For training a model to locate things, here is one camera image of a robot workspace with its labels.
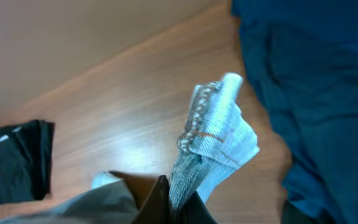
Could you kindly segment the light blue denim shorts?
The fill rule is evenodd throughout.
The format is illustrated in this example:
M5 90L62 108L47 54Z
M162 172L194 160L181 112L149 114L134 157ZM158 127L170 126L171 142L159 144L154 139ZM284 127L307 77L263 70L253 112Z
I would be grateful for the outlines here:
M195 86L178 157L167 176L169 223L181 223L181 210L197 192L204 204L214 188L258 152L257 135L236 104L243 79L222 79ZM9 217L6 223L132 223L139 208L126 181L111 172L98 174L89 191L46 211Z

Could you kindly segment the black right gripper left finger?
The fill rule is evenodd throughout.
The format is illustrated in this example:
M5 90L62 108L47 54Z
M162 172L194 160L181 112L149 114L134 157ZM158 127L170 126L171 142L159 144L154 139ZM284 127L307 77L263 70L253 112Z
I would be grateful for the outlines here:
M140 191L142 205L132 224L166 224L169 183L166 175L143 179Z

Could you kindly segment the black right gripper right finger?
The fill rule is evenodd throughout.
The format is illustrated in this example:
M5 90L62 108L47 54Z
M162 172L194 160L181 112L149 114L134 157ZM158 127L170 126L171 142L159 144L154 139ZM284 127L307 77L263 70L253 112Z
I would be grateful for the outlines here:
M195 192L181 210L182 224L217 224L204 202Z

